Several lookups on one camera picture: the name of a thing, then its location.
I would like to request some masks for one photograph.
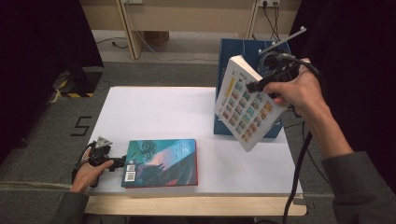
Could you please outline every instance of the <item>white book cover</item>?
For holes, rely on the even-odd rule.
[[[246,85],[262,77],[242,55],[230,58],[215,105],[215,113],[249,152],[287,109],[264,92],[248,92]]]

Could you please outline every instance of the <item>hand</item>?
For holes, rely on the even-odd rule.
[[[276,104],[290,103],[303,118],[312,110],[326,105],[321,94],[318,79],[305,67],[301,66],[299,76],[290,82],[271,82],[264,87],[265,93],[276,92],[281,97],[275,98]]]
[[[90,155],[90,152],[91,149],[89,148],[85,152],[83,159],[87,159]],[[70,191],[84,193],[87,190],[87,187],[95,184],[97,177],[113,163],[114,161],[106,161],[100,166],[91,166],[88,162],[84,163],[80,166]]]

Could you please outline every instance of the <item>book cover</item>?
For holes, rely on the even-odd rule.
[[[215,105],[215,113],[245,151],[253,149],[287,109],[264,92],[248,92],[246,85],[260,76],[241,56],[230,58]]]
[[[123,188],[198,185],[195,139],[129,142]]]

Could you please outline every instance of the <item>gray sleeve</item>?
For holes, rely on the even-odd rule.
[[[83,193],[66,192],[50,224],[81,223],[89,197]]]
[[[365,152],[322,162],[338,223],[396,223],[396,196]]]

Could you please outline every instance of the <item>black curtain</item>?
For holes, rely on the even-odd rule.
[[[3,159],[28,134],[57,76],[103,63],[78,0],[3,0],[0,29]]]
[[[323,77],[332,114],[355,151],[367,151],[396,192],[396,4],[303,0],[291,33],[293,54]]]

